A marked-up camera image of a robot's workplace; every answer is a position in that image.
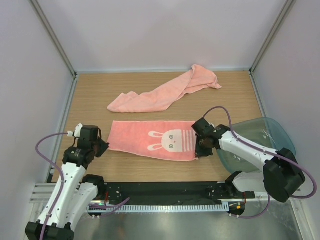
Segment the plain pink towel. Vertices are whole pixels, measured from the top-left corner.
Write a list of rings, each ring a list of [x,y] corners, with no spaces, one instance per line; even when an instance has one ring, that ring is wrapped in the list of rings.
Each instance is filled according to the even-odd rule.
[[[152,91],[141,94],[134,91],[121,93],[107,106],[107,110],[113,113],[163,112],[185,95],[207,88],[219,90],[222,86],[213,71],[194,64],[189,71]]]

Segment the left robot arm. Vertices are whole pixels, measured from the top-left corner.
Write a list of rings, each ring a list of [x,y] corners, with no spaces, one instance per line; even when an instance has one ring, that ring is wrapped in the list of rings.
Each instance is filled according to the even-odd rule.
[[[90,202],[106,195],[104,178],[86,173],[90,163],[109,148],[101,129],[80,123],[66,135],[74,139],[73,145],[64,152],[62,166],[55,166],[59,179],[48,203],[38,219],[26,225],[29,240],[74,239],[76,226]]]

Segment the pink bunny towel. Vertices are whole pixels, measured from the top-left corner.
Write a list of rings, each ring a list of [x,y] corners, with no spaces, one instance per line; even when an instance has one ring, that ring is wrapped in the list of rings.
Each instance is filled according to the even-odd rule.
[[[109,149],[166,161],[197,159],[193,121],[114,121]]]

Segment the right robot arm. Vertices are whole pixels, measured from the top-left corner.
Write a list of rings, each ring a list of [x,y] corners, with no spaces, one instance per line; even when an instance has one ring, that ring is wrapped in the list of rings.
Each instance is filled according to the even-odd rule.
[[[235,171],[225,181],[225,192],[237,198],[244,192],[265,192],[278,202],[285,203],[306,181],[293,153],[286,148],[276,150],[242,138],[232,128],[217,127],[204,118],[192,125],[196,133],[195,155],[212,155],[213,150],[230,152],[251,163],[257,171]]]

